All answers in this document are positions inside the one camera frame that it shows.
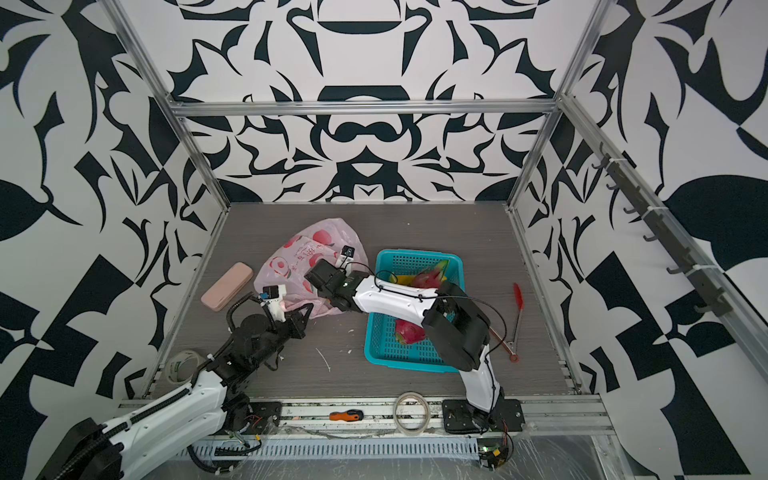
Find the tape roll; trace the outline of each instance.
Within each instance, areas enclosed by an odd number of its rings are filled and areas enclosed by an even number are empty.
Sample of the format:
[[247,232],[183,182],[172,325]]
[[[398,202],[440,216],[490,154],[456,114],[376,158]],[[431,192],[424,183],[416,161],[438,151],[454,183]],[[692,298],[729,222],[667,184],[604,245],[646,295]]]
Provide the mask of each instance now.
[[[404,400],[415,400],[418,403],[420,403],[422,407],[424,407],[424,422],[422,422],[422,424],[416,427],[415,429],[406,428],[400,422],[400,418],[397,416],[397,407]],[[415,437],[417,435],[421,435],[429,426],[429,417],[430,417],[429,404],[427,403],[424,397],[422,397],[416,392],[403,393],[400,397],[398,397],[397,401],[395,402],[395,408],[392,410],[392,420],[395,421],[395,427],[398,429],[399,432],[409,437]]]
[[204,361],[203,356],[194,350],[181,350],[165,364],[163,374],[170,384],[183,385],[189,382]]

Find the patterned wall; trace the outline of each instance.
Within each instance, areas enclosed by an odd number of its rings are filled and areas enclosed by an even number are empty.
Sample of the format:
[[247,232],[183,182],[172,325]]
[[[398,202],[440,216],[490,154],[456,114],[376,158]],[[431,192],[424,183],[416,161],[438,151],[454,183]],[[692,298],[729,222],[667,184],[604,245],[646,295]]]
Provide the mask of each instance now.
[[[552,98],[594,0],[124,2],[180,101]],[[540,114],[194,119],[233,201],[506,200]]]
[[[619,0],[575,90],[764,316],[766,20],[764,2]],[[562,120],[518,206],[586,389],[641,478],[765,478],[768,385],[597,162]]]
[[220,213],[94,0],[0,7],[3,478],[151,367]]
[[594,0],[130,0],[188,101],[552,97]]
[[768,384],[597,163],[564,118],[518,204],[584,390],[639,475],[765,478]]
[[768,2],[618,3],[576,98],[768,315]]
[[506,200],[543,114],[206,117],[232,201]]

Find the wooden floor panel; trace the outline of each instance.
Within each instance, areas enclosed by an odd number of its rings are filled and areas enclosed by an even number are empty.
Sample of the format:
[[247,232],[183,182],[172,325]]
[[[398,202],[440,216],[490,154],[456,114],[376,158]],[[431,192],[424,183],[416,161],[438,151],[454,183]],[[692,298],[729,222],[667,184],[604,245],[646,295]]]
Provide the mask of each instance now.
[[[501,204],[234,204],[207,264],[197,292],[171,349],[195,349],[206,355],[227,339],[226,308],[215,313],[200,296],[234,263],[244,262],[255,272],[272,253],[299,230],[323,218],[341,217],[358,234],[373,268],[380,250],[407,248],[458,255],[464,263],[468,295],[492,303],[511,329],[516,307],[512,284],[526,299],[519,345],[520,362],[509,362],[502,348],[492,354],[494,371],[507,393],[518,395],[565,393],[557,356],[544,319],[534,299],[510,221]],[[249,283],[236,298],[247,289]],[[493,311],[480,306],[501,332]],[[236,322],[259,307],[239,308]],[[415,391],[426,396],[463,395],[456,374],[413,372],[368,362],[363,347],[367,316],[344,313],[310,320],[306,338],[290,340],[280,369],[259,369],[247,393],[256,397],[398,396]],[[319,351],[325,356],[330,372]],[[155,395],[170,387],[159,382]]]

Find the orange screwdriver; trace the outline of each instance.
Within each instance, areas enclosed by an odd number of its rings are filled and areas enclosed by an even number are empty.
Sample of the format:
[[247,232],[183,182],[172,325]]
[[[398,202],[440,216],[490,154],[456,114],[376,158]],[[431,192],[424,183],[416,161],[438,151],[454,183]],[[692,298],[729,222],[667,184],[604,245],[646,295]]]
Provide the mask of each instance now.
[[330,417],[331,420],[343,420],[345,422],[357,422],[362,420],[362,410],[347,410],[346,412],[333,412]]

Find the pink plastic bag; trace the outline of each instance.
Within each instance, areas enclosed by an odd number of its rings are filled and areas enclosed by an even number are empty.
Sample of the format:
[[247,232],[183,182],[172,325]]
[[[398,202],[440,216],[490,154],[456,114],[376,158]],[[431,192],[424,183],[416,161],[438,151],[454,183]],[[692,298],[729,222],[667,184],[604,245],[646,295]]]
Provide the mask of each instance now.
[[[262,265],[253,281],[253,287],[261,292],[265,286],[284,284],[287,291],[284,297],[286,311],[305,303],[313,303],[310,318],[341,313],[341,310],[331,307],[328,300],[317,296],[317,292],[304,279],[304,274],[321,258],[335,265],[345,245],[355,249],[353,261],[368,265],[366,251],[357,233],[344,220],[326,218],[310,225],[291,237]],[[363,265],[353,264],[352,267],[354,270],[366,269]]]

